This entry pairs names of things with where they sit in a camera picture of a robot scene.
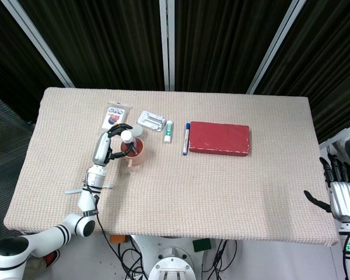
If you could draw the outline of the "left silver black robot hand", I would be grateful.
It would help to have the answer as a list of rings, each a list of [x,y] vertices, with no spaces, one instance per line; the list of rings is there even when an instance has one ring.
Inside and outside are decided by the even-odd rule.
[[[123,158],[133,153],[138,154],[137,141],[132,134],[133,127],[128,124],[117,124],[102,133],[93,154],[93,163],[99,166],[106,166],[110,160]],[[119,135],[122,138],[126,150],[113,153],[110,146],[112,137]]]

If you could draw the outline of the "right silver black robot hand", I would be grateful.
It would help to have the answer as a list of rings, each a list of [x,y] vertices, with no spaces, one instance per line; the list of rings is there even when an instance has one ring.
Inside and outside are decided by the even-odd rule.
[[[350,164],[340,161],[332,154],[319,160],[323,166],[325,183],[329,196],[329,203],[314,198],[310,192],[304,190],[304,195],[312,204],[331,213],[342,223],[350,222]]]

